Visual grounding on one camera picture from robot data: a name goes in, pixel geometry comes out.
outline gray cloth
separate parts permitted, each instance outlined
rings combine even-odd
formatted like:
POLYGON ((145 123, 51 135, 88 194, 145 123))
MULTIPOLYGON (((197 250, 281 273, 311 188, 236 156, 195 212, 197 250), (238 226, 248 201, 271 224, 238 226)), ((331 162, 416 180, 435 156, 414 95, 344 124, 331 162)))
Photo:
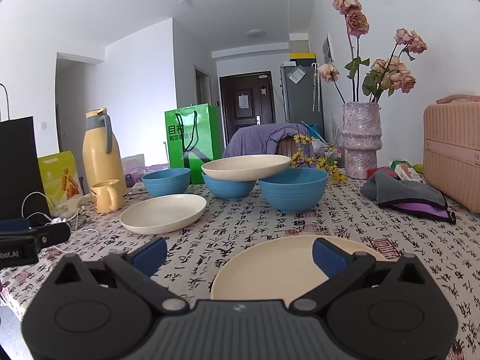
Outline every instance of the gray cloth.
MULTIPOLYGON (((282 138, 302 133, 309 135, 307 129, 296 123, 262 124, 240 128, 230 140, 223 152, 223 158, 239 155, 275 154, 278 142, 282 138)), ((315 157, 314 147, 309 143, 303 148, 308 157, 315 157)))
POLYGON ((395 180, 382 171, 375 172, 360 188, 360 193, 376 200, 379 207, 415 202, 447 208, 443 194, 430 185, 418 181, 395 180))

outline purple cloth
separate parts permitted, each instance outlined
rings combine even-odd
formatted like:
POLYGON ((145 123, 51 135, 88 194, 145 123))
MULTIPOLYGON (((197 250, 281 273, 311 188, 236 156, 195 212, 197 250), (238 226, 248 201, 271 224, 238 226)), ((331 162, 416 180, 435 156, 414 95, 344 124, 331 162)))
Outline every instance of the purple cloth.
POLYGON ((392 206, 409 211, 426 212, 427 214, 439 216, 441 218, 449 218, 446 209, 434 207, 433 205, 426 203, 395 203, 392 204, 392 206))
MULTIPOLYGON (((309 135, 307 129, 296 123, 262 124, 240 128, 223 152, 223 158, 239 155, 275 154, 282 138, 295 134, 309 135)), ((308 157, 315 157, 314 147, 309 143, 303 148, 308 157)))

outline paper note on refrigerator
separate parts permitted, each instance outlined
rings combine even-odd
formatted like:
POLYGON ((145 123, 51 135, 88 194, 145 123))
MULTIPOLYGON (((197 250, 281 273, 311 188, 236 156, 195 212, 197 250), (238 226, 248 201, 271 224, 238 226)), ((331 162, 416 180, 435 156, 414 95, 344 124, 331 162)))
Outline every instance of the paper note on refrigerator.
POLYGON ((289 78, 294 83, 298 83, 303 78, 304 75, 305 75, 305 72, 303 72, 300 68, 297 68, 294 72, 289 74, 289 78))

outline blue gripper pad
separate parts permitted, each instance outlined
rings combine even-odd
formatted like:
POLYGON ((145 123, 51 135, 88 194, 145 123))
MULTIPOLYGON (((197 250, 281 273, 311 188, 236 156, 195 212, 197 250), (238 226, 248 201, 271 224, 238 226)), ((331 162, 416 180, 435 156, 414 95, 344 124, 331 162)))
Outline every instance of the blue gripper pad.
POLYGON ((2 231, 24 231, 28 230, 30 224, 28 219, 17 218, 17 219, 6 219, 0 221, 0 232, 2 231))
POLYGON ((167 242, 163 238, 156 238, 128 255, 130 264, 150 277, 167 260, 167 242))
POLYGON ((351 254, 348 254, 324 238, 317 238, 313 242, 311 256, 315 265, 329 278, 340 273, 353 262, 351 254))

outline gray thermos handle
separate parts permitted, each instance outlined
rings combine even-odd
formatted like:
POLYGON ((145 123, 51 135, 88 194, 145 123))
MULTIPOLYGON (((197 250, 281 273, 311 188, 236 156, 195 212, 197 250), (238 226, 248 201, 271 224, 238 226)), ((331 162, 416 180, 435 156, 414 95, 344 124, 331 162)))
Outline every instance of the gray thermos handle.
POLYGON ((112 152, 112 123, 110 121, 110 115, 102 115, 99 117, 100 121, 105 123, 106 129, 106 153, 112 152))

